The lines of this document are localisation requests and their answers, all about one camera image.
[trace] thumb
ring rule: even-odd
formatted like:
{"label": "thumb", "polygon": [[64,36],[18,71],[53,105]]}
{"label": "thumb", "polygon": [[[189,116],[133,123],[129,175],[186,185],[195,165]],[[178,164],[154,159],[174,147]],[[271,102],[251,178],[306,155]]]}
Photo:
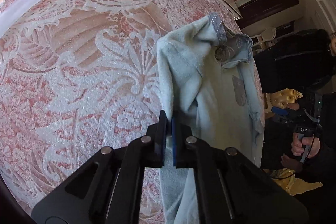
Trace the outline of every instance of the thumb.
{"label": "thumb", "polygon": [[302,142],[303,145],[310,145],[311,146],[311,144],[313,142],[313,137],[303,137],[301,142]]}

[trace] grey patch on shirt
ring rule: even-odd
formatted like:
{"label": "grey patch on shirt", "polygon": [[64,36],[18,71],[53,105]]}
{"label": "grey patch on shirt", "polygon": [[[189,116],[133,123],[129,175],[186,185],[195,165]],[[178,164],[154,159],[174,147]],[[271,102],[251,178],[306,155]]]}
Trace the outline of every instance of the grey patch on shirt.
{"label": "grey patch on shirt", "polygon": [[233,87],[235,89],[236,102],[239,106],[246,105],[246,93],[244,81],[232,75]]}

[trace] bedspread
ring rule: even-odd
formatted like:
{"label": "bedspread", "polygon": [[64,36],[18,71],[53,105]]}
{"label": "bedspread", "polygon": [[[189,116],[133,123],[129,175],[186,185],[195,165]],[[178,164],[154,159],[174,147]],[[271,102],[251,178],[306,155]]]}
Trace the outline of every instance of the bedspread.
{"label": "bedspread", "polygon": [[[212,11],[240,31],[220,0],[41,0],[8,29],[0,172],[27,213],[102,146],[126,146],[158,121],[156,41]],[[145,171],[140,223],[164,222],[158,174]]]}

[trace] fabric fold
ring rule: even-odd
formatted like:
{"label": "fabric fold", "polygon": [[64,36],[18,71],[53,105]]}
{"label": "fabric fold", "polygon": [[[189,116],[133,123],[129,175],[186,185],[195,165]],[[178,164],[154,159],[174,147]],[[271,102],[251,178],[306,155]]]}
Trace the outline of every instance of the fabric fold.
{"label": "fabric fold", "polygon": [[[179,110],[194,136],[219,149],[234,146],[259,165],[262,106],[254,83],[252,44],[250,37],[233,33],[212,13],[160,38],[157,65],[162,107],[169,119]],[[239,84],[233,83],[233,76]],[[237,102],[244,96],[246,100]],[[168,137],[160,170],[166,222],[198,223],[193,171],[175,169],[171,150]]]}

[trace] pink floral fabric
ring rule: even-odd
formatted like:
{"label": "pink floral fabric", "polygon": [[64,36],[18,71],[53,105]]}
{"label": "pink floral fabric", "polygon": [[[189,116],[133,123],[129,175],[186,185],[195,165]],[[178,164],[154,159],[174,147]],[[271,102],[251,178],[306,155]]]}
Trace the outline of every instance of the pink floral fabric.
{"label": "pink floral fabric", "polygon": [[[212,11],[239,32],[219,0],[42,0],[1,37],[0,172],[27,213],[102,146],[158,121],[156,41]],[[147,169],[140,223],[160,222]]]}

